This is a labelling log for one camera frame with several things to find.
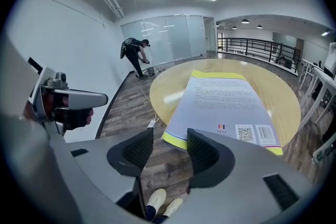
qr code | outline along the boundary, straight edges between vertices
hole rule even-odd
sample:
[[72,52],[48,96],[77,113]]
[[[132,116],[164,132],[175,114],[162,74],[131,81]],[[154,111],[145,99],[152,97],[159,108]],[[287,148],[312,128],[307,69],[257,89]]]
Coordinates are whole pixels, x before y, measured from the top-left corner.
[[237,139],[256,143],[252,125],[236,125]]

bucket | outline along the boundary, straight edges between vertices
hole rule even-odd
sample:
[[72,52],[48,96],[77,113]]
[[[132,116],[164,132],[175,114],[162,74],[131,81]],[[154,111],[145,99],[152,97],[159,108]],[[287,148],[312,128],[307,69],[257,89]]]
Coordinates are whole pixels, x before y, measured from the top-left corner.
[[148,75],[150,75],[150,76],[154,75],[155,74],[154,67],[148,67],[147,72],[148,72]]

metal railing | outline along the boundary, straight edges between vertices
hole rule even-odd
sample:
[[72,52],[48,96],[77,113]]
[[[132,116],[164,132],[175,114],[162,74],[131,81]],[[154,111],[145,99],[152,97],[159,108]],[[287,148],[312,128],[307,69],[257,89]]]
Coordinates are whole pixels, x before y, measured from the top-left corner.
[[218,38],[218,52],[252,56],[294,72],[298,69],[300,59],[300,50],[297,48],[253,38]]

gray plank floor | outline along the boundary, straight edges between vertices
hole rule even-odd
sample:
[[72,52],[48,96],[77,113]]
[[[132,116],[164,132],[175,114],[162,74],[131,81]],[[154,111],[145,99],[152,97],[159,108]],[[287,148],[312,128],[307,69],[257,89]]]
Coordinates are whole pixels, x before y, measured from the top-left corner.
[[[213,53],[208,54],[207,57],[236,59],[266,68],[284,80],[292,88],[299,101],[303,98],[306,91],[305,85],[302,87],[303,90],[299,90],[298,77],[265,62],[232,54]],[[167,69],[181,62],[183,61],[160,66],[160,68]],[[117,135],[125,131],[137,131],[148,126],[149,122],[155,117],[155,111],[141,90],[132,84],[141,87],[143,92],[149,97],[150,86],[154,79],[155,76],[152,76],[145,81],[139,81],[134,73],[128,75],[128,81],[123,85],[111,107],[101,137]],[[308,112],[312,104],[313,100],[310,99],[302,110],[303,114]],[[306,175],[314,184],[322,180],[323,175],[331,164],[331,159],[324,159],[319,165],[312,165],[310,162],[312,153],[322,144],[321,135],[327,130],[333,115],[331,112],[328,112],[318,123],[318,126],[315,126],[314,122],[322,111],[323,108],[319,107],[305,127],[283,148],[284,155],[282,156],[287,163]],[[161,120],[156,123],[154,127],[153,152],[141,174],[145,202],[147,202],[150,195],[156,189],[164,188],[167,191],[165,205],[160,211],[164,210],[175,198],[187,198],[186,189],[188,180],[193,174],[188,154],[172,149],[160,140],[165,127],[166,125]]]

round table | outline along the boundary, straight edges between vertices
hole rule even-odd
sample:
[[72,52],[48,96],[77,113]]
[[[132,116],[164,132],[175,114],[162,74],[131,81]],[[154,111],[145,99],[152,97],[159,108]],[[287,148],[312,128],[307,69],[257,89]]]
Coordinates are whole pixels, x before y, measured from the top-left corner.
[[160,119],[168,124],[193,70],[242,74],[256,91],[285,146],[298,130],[301,111],[292,89],[265,68],[236,60],[204,59],[181,63],[161,73],[152,83],[150,99]]

